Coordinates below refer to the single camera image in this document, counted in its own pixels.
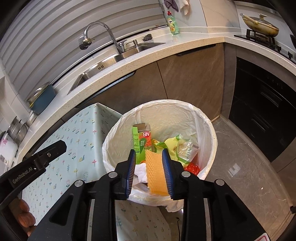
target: yellow sponge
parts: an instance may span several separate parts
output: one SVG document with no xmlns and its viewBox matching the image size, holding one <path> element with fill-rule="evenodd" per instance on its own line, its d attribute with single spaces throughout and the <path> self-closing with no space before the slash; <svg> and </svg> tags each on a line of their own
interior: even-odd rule
<svg viewBox="0 0 296 241">
<path fill-rule="evenodd" d="M 168 188 L 163 170 L 162 153 L 145 150 L 148 188 L 152 194 L 168 196 Z"/>
</svg>

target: dish soap bottle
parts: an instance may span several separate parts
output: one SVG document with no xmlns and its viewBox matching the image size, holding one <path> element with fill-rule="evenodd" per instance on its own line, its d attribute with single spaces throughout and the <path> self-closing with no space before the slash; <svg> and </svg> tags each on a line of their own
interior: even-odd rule
<svg viewBox="0 0 296 241">
<path fill-rule="evenodd" d="M 170 27 L 170 33 L 173 36 L 174 34 L 179 34 L 179 28 L 178 28 L 178 24 L 176 22 L 175 17 L 170 13 L 170 11 L 168 11 L 168 16 L 167 16 L 167 20 L 168 20 L 168 26 Z"/>
</svg>

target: faucet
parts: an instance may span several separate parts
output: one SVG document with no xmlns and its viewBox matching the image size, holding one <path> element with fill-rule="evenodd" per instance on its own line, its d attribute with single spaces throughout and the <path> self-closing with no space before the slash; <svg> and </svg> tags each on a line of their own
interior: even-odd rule
<svg viewBox="0 0 296 241">
<path fill-rule="evenodd" d="M 115 37 L 114 37 L 114 34 L 112 33 L 112 30 L 109 28 L 108 25 L 106 25 L 105 23 L 102 23 L 102 22 L 93 22 L 93 23 L 90 23 L 89 25 L 86 26 L 85 30 L 84 30 L 84 33 L 83 33 L 83 36 L 81 36 L 79 38 L 79 48 L 81 50 L 85 50 L 87 49 L 90 45 L 91 45 L 91 38 L 88 37 L 87 33 L 88 33 L 88 30 L 91 26 L 95 25 L 95 24 L 98 24 L 98 25 L 101 25 L 103 26 L 105 29 L 107 29 L 117 51 L 119 54 L 122 54 L 125 52 L 125 48 L 124 48 L 124 41 L 120 42 L 119 44 L 117 43 Z"/>
</svg>

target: floral tablecloth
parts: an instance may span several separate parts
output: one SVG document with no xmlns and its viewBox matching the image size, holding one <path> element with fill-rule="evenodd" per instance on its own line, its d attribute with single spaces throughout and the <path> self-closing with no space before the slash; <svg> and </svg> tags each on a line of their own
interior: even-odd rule
<svg viewBox="0 0 296 241">
<path fill-rule="evenodd" d="M 58 140 L 67 145 L 66 153 L 53 160 L 46 172 L 22 192 L 36 224 L 76 180 L 91 182 L 106 174 L 102 144 L 120 117 L 102 104 L 91 105 L 63 124 L 37 150 Z M 158 207 L 118 201 L 115 209 L 119 241 L 170 240 L 168 223 Z"/>
</svg>

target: plastic bag liner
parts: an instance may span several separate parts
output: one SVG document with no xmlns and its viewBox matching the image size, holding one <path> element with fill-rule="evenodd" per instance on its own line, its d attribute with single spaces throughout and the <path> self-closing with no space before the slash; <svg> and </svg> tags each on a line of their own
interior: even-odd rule
<svg viewBox="0 0 296 241">
<path fill-rule="evenodd" d="M 137 106 L 125 113 L 111 128 L 103 143 L 103 163 L 107 172 L 114 171 L 117 163 L 126 161 L 133 149 L 132 126 L 147 123 L 153 139 L 165 141 L 178 134 L 197 138 L 200 150 L 198 177 L 204 180 L 209 173 L 217 151 L 217 137 L 209 118 L 192 104 L 179 100 L 155 100 Z M 183 200 L 173 201 L 170 196 L 150 194 L 148 188 L 134 185 L 129 200 L 149 205 L 166 206 L 176 212 L 183 207 Z"/>
</svg>

